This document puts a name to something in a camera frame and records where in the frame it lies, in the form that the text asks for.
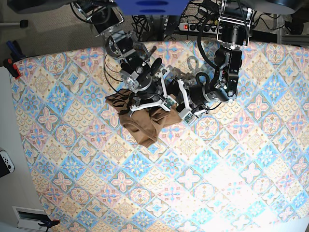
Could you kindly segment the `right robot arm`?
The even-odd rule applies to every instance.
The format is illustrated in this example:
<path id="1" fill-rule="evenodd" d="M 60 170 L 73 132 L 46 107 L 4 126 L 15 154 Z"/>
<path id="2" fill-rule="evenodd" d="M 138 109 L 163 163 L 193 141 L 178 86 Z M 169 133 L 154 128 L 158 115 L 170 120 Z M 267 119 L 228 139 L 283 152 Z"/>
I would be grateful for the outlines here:
<path id="1" fill-rule="evenodd" d="M 74 15 L 84 23 L 94 25 L 105 39 L 107 54 L 120 63 L 121 82 L 138 99 L 165 100 L 163 84 L 153 79 L 162 60 L 149 64 L 151 52 L 130 33 L 120 29 L 123 17 L 116 12 L 113 0 L 75 0 L 70 3 Z"/>

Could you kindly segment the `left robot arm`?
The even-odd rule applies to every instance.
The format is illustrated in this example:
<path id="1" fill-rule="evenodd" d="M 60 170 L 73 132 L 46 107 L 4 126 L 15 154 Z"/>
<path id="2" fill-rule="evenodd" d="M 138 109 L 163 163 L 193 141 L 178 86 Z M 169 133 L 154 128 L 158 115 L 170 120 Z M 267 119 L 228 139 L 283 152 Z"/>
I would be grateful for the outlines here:
<path id="1" fill-rule="evenodd" d="M 214 68 L 214 76 L 206 73 L 196 74 L 196 84 L 186 91 L 188 106 L 193 110 L 205 109 L 210 102 L 226 103 L 238 94 L 239 70 L 242 65 L 241 46 L 249 43 L 250 27 L 254 10 L 239 0 L 223 0 L 217 4 L 211 0 L 202 2 L 207 16 L 197 27 L 197 46 L 204 61 Z M 217 21 L 216 39 L 220 47 L 210 61 L 201 44 L 201 36 Z"/>

